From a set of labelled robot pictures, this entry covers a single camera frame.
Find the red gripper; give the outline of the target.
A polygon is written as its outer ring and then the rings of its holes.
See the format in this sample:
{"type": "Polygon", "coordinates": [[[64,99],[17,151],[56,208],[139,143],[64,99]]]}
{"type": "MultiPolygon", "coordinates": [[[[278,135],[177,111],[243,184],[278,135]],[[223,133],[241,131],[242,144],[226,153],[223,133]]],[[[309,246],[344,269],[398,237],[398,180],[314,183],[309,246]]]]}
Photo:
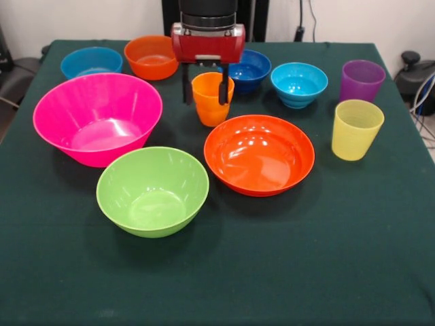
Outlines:
{"type": "Polygon", "coordinates": [[[245,46],[245,27],[235,24],[225,31],[195,31],[186,29],[180,22],[171,27],[172,47],[181,64],[183,102],[192,103],[192,84],[189,78],[189,63],[219,61],[222,80],[219,85],[219,104],[228,104],[228,64],[238,63],[245,46]]]}

